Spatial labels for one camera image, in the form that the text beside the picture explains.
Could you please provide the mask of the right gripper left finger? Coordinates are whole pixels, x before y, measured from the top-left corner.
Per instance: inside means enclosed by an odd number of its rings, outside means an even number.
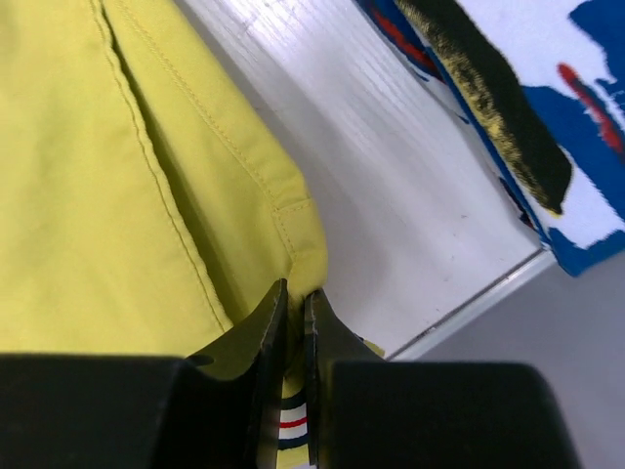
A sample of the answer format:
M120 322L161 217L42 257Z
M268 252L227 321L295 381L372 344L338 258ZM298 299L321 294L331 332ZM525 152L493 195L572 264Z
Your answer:
M285 370L287 281L254 311L188 360L202 373L197 449L210 468L273 468Z

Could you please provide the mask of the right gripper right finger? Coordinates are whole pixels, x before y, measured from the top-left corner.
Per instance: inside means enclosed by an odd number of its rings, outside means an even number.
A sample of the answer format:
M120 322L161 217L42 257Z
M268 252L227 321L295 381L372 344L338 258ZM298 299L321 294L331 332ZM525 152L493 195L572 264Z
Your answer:
M311 465L321 468L330 437L331 374L338 362L382 362L384 355L352 332L321 289L304 303L305 389Z

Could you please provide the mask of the yellow-green trousers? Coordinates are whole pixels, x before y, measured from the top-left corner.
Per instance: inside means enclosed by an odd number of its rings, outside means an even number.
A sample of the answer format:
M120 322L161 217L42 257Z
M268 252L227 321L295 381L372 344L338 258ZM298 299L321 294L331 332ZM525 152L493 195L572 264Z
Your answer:
M277 464L309 460L297 164L172 1L1 5L1 349L187 356L288 282Z

